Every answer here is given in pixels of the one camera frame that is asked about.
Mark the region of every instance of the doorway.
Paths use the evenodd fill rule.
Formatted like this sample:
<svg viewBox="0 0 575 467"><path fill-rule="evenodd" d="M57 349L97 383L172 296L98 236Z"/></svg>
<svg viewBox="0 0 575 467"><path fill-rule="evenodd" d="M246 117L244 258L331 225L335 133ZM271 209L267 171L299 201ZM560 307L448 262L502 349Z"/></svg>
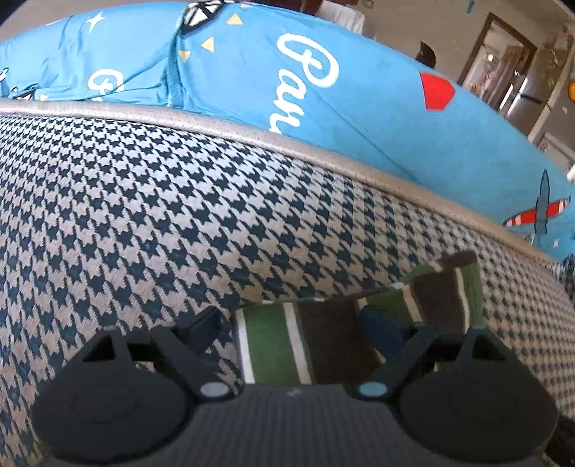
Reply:
<svg viewBox="0 0 575 467"><path fill-rule="evenodd" d="M527 73L536 51L525 36L490 12L458 84L499 110L516 81Z"/></svg>

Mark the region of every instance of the green stripe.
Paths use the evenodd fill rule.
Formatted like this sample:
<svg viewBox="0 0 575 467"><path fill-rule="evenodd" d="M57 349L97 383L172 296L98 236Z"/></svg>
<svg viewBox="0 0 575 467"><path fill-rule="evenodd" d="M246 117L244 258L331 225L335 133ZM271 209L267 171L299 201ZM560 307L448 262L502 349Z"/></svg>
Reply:
<svg viewBox="0 0 575 467"><path fill-rule="evenodd" d="M471 326L487 324L488 320L483 313L483 285L479 263L460 267L459 270L463 276L465 296L469 303L469 324Z"/></svg>
<svg viewBox="0 0 575 467"><path fill-rule="evenodd" d="M366 297L366 300L367 306L382 310L385 318L391 319L397 324L413 323L401 289L370 295Z"/></svg>
<svg viewBox="0 0 575 467"><path fill-rule="evenodd" d="M283 305L244 308L254 380L258 384L298 385L296 362Z"/></svg>
<svg viewBox="0 0 575 467"><path fill-rule="evenodd" d="M301 318L300 318L300 309L298 308L297 303L293 304L293 309L294 309L295 315L296 315L297 328L300 330L301 344L303 345L303 348L304 348L305 361L308 363L309 375L312 379L312 384L315 384L316 383L316 377L313 374L313 365L312 365L311 353L309 352L308 340L305 338L304 328L302 326Z"/></svg>
<svg viewBox="0 0 575 467"><path fill-rule="evenodd" d="M437 271L431 265L421 265L421 266L416 267L411 272L407 273L405 276L403 276L403 279L401 279L401 282L403 282L404 284L408 284L411 281L413 281L413 279L415 279L417 276L424 275L424 274L435 274L436 272Z"/></svg>

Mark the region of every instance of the green and brown striped cloth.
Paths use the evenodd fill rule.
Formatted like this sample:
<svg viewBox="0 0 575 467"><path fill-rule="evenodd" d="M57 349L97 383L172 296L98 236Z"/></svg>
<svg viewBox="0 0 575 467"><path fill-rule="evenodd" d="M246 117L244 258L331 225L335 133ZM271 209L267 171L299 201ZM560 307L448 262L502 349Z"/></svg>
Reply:
<svg viewBox="0 0 575 467"><path fill-rule="evenodd" d="M368 306L399 325L426 321L442 332L485 324L474 252L415 268L384 291L329 300L263 303L234 315L246 384L357 384L381 365L362 338L358 312Z"/></svg>

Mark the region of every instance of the sofa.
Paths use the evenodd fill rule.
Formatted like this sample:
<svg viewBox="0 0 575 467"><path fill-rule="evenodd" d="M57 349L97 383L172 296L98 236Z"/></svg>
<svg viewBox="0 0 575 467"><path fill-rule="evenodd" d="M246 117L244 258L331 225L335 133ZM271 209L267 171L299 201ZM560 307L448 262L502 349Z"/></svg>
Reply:
<svg viewBox="0 0 575 467"><path fill-rule="evenodd" d="M490 329L575 418L572 261L454 202L282 135L98 102L0 102L0 465L100 328L385 287L474 250ZM204 358L241 386L225 330Z"/></svg>

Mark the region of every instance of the black and white geometric print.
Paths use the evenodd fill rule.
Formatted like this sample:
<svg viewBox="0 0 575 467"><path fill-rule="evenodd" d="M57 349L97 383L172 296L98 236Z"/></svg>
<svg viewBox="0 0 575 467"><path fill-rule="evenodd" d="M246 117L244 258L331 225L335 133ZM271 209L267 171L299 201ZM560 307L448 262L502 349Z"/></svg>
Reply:
<svg viewBox="0 0 575 467"><path fill-rule="evenodd" d="M0 116L0 465L35 466L39 390L96 329L396 282L472 248L494 332L575 416L575 313L543 267L314 165L198 133ZM237 383L229 333L206 355Z"/></svg>
<svg viewBox="0 0 575 467"><path fill-rule="evenodd" d="M221 7L228 3L235 3L235 0L203 0L190 3L183 14L180 28L182 35L185 36L214 19Z"/></svg>

